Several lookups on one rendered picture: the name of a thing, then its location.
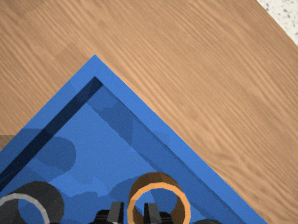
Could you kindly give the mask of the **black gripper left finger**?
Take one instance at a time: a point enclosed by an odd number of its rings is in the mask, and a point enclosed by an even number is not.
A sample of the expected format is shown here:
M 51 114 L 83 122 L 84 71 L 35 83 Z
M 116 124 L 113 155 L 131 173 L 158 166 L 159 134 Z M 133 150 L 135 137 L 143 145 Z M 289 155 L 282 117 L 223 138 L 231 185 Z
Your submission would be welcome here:
M 110 210 L 98 211 L 94 221 L 89 224 L 123 224 L 123 220 L 124 202 L 112 202 Z

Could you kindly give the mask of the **bronze bushing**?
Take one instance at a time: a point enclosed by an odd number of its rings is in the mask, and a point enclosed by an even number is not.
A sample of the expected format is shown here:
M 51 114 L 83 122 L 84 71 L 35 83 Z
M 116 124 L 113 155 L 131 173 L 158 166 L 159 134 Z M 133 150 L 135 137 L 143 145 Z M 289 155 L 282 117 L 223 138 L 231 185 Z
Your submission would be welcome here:
M 174 224 L 188 224 L 191 218 L 190 204 L 177 181 L 162 172 L 148 172 L 133 183 L 128 199 L 128 223 L 143 224 L 144 216 L 138 212 L 135 202 L 144 192 L 154 188 L 165 188 L 177 194 L 177 202 L 170 215 Z

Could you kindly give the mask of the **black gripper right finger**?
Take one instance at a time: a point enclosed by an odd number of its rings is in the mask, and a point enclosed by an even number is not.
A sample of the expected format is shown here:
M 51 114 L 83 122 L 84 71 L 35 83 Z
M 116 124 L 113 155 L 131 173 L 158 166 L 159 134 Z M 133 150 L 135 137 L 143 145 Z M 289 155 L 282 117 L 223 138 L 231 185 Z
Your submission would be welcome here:
M 164 223 L 164 222 L 169 222 L 169 223 Z M 159 212 L 157 203 L 145 203 L 143 224 L 174 224 L 174 223 L 169 213 Z

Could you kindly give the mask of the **white metal sleeve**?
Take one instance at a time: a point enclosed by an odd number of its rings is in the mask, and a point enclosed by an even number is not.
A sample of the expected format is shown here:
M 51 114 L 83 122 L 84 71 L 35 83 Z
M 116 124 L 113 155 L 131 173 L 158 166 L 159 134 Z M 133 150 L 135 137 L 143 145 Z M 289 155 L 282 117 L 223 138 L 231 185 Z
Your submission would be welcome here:
M 33 203 L 41 211 L 44 224 L 60 223 L 64 215 L 61 193 L 47 182 L 33 181 L 0 199 L 0 224 L 27 224 L 18 210 L 19 199 Z
M 193 223 L 193 224 L 222 224 L 222 223 L 220 223 L 220 222 L 217 221 L 217 220 L 203 219 L 203 220 L 196 221 L 196 222 Z

